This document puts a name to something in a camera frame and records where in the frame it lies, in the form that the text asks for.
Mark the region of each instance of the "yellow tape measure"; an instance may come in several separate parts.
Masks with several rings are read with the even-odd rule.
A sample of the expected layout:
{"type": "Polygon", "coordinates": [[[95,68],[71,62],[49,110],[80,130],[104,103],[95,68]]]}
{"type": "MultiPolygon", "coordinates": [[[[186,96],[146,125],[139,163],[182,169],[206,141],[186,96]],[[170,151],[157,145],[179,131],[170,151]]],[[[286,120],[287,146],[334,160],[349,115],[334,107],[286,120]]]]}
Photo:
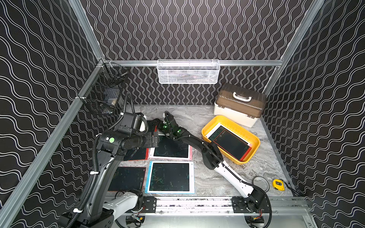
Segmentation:
{"type": "Polygon", "coordinates": [[[279,179],[275,179],[273,180],[273,187],[279,191],[284,191],[284,182],[282,180],[279,179]]]}

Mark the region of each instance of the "black wavy patterned wall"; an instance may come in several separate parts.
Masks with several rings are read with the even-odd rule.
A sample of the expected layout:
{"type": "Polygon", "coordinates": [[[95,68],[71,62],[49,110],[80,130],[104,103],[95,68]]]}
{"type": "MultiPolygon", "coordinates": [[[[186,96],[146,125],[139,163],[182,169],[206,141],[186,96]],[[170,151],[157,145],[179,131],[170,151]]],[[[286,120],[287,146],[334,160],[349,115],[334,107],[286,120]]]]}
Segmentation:
{"type": "Polygon", "coordinates": [[[133,67],[127,81],[127,90],[135,97],[136,104],[212,105],[219,89],[226,82],[263,92],[274,68],[273,66],[221,67],[217,84],[189,85],[160,84],[155,67],[133,67]]]}
{"type": "MultiPolygon", "coordinates": [[[[96,63],[67,0],[0,0],[0,208],[96,63]]],[[[13,226],[49,227],[72,205],[110,121],[78,114],[13,226]]]]}
{"type": "Polygon", "coordinates": [[[365,3],[327,0],[266,104],[265,122],[320,228],[365,227],[365,3]]]}
{"type": "Polygon", "coordinates": [[[280,59],[311,0],[81,0],[110,60],[280,59]]]}
{"type": "Polygon", "coordinates": [[[11,227],[54,227],[78,200],[92,169],[95,135],[115,117],[95,117],[81,108],[11,227]]]}

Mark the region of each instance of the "black mounting plate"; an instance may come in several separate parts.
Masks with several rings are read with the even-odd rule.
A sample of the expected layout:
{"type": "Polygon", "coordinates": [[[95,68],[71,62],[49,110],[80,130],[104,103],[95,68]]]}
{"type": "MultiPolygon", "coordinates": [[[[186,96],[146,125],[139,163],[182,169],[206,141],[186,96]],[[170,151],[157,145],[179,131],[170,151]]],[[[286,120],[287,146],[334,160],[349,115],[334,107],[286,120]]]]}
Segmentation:
{"type": "Polygon", "coordinates": [[[142,210],[140,213],[155,213],[156,202],[157,199],[153,196],[143,196],[143,205],[146,206],[146,208],[142,210]]]}
{"type": "MultiPolygon", "coordinates": [[[[232,208],[234,213],[255,213],[247,210],[246,201],[243,197],[232,197],[232,208]]],[[[262,199],[259,208],[263,213],[269,213],[269,205],[266,198],[262,199]]]]}

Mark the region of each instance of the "brown lid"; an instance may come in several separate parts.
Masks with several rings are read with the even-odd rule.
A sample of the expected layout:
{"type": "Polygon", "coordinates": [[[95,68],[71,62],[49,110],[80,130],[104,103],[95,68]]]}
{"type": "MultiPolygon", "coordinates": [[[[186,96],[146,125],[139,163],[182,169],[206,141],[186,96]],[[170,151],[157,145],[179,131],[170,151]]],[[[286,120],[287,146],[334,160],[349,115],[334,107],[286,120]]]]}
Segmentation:
{"type": "Polygon", "coordinates": [[[215,103],[219,106],[260,118],[265,102],[265,94],[225,83],[220,89],[215,103]]]}

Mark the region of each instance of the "yellow plastic tray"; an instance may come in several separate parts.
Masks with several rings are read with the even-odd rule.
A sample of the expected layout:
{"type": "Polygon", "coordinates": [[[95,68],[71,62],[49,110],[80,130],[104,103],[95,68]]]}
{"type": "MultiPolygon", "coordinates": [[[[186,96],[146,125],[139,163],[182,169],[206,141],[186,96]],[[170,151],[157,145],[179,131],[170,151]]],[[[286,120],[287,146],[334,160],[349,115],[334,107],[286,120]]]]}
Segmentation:
{"type": "Polygon", "coordinates": [[[243,139],[245,139],[246,141],[248,141],[249,143],[252,144],[251,151],[249,152],[248,155],[246,155],[246,157],[243,159],[243,161],[239,161],[239,160],[235,159],[230,154],[228,154],[227,152],[225,152],[224,150],[222,150],[220,147],[218,147],[222,154],[224,154],[227,158],[229,158],[230,160],[232,160],[237,165],[243,165],[243,164],[247,163],[252,158],[252,156],[256,153],[258,147],[260,146],[260,140],[254,134],[252,134],[251,132],[247,131],[246,129],[244,129],[240,125],[238,125],[235,122],[233,122],[232,120],[228,119],[227,117],[225,117],[225,116],[216,116],[207,125],[205,125],[205,127],[201,130],[201,134],[203,135],[203,139],[205,141],[207,141],[209,143],[211,142],[206,137],[206,135],[218,123],[220,123],[226,129],[228,129],[231,132],[237,134],[238,136],[242,137],[243,139]]]}

